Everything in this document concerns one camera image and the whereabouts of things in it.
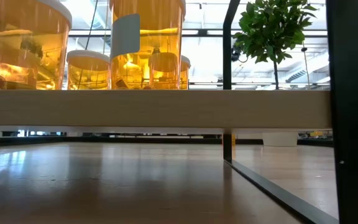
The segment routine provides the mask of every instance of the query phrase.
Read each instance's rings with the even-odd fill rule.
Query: orange transparent container
[[[189,89],[189,69],[191,67],[190,59],[185,56],[181,56],[181,68],[180,68],[180,89],[188,90]]]
[[[110,6],[112,88],[179,89],[185,0],[110,0]]]
[[[90,50],[67,54],[68,90],[111,90],[110,57]]]
[[[57,0],[0,0],[0,90],[60,90],[70,29]]]

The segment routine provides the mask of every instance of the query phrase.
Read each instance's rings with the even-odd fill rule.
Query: white label
[[[140,50],[140,16],[131,14],[116,20],[111,28],[111,58]]]

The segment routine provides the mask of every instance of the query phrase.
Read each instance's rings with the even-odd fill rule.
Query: tree trunk
[[[277,62],[274,63],[274,78],[276,80],[276,90],[279,90],[278,88],[278,71],[277,71]]]

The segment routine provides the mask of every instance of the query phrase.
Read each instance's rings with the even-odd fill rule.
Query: shelf
[[[262,133],[331,129],[328,91],[0,91],[0,131]]]

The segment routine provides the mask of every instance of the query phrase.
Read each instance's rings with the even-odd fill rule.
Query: white planter
[[[67,137],[82,137],[82,133],[67,133]]]
[[[263,133],[264,146],[295,147],[298,145],[298,133]]]

